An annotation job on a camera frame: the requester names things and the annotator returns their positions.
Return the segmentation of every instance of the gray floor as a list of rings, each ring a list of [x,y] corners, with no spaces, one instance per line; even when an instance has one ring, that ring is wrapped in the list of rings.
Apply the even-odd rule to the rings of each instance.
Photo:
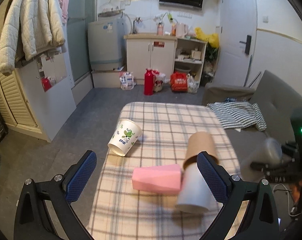
[[[0,229],[13,239],[16,203],[24,181],[32,178],[45,181],[64,173],[76,163],[86,150],[93,150],[98,163],[73,209],[86,226],[101,167],[121,109],[134,101],[200,105],[204,88],[197,94],[173,93],[169,88],[153,96],[143,95],[143,86],[131,91],[120,89],[93,89],[81,101],[51,144],[18,132],[9,131],[0,145]],[[66,239],[55,214],[53,222],[60,236]]]

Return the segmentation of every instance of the red bottle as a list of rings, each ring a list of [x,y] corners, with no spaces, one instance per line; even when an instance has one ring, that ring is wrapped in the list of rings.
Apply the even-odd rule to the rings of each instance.
[[[147,72],[144,74],[144,94],[146,96],[153,95],[154,82],[155,76],[152,74],[152,69],[147,68]]]
[[[44,92],[48,91],[52,87],[48,78],[41,78],[41,82]]]

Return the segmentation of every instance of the white cup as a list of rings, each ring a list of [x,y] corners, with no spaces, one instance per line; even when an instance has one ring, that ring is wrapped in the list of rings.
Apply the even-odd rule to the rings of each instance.
[[[121,119],[108,147],[117,155],[124,157],[141,135],[142,130],[135,122]]]
[[[197,163],[190,164],[183,176],[182,190],[175,208],[186,213],[202,214],[216,207],[214,196],[198,170]]]

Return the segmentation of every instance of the paper cup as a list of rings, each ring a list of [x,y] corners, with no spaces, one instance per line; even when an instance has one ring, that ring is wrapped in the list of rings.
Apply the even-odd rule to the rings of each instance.
[[[121,119],[108,147],[117,155],[124,157],[141,135],[142,130],[135,122]]]
[[[196,163],[190,164],[184,172],[182,190],[175,208],[186,213],[202,214],[215,208],[214,196],[203,179]]]
[[[189,138],[188,149],[183,162],[183,169],[186,170],[188,165],[196,163],[198,154],[203,151],[206,151],[215,162],[219,164],[212,135],[207,132],[197,132]]]

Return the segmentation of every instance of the blue mesh pad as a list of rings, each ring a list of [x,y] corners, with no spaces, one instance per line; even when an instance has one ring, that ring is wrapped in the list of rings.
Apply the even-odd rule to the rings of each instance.
[[[67,186],[66,200],[69,204],[79,199],[96,165],[97,156],[91,152]]]
[[[206,184],[209,186],[215,200],[223,205],[228,200],[227,187],[213,166],[203,154],[197,157],[198,169],[201,172]]]

